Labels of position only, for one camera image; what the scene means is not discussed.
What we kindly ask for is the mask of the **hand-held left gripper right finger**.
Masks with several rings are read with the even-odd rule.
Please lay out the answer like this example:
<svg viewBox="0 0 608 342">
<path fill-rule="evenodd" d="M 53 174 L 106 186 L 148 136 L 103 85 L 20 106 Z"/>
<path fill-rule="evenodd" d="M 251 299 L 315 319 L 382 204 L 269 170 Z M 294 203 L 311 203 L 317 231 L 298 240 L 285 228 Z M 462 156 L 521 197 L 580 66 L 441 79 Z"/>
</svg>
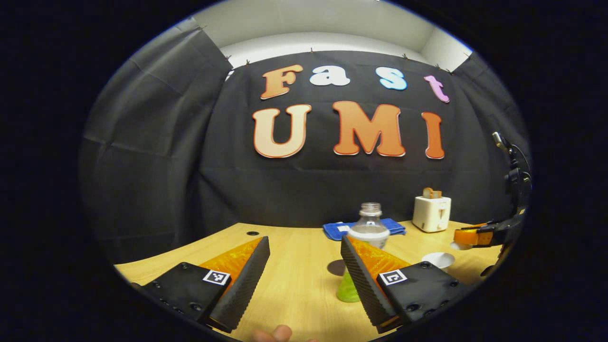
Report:
<svg viewBox="0 0 608 342">
<path fill-rule="evenodd" d="M 408 327 L 470 292 L 470 286 L 428 261 L 410 264 L 350 236 L 342 238 L 341 256 L 378 333 Z"/>
</svg>

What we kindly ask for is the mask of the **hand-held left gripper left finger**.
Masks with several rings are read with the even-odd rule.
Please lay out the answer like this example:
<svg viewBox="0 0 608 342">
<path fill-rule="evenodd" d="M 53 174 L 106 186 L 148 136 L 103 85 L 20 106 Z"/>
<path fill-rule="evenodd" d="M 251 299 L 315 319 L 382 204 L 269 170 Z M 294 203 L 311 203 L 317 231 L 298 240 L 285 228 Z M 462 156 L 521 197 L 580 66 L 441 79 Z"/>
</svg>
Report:
<svg viewBox="0 0 608 342">
<path fill-rule="evenodd" d="M 198 266 L 180 262 L 131 286 L 178 316 L 224 333 L 237 329 L 271 255 L 268 237 L 243 243 Z"/>
</svg>

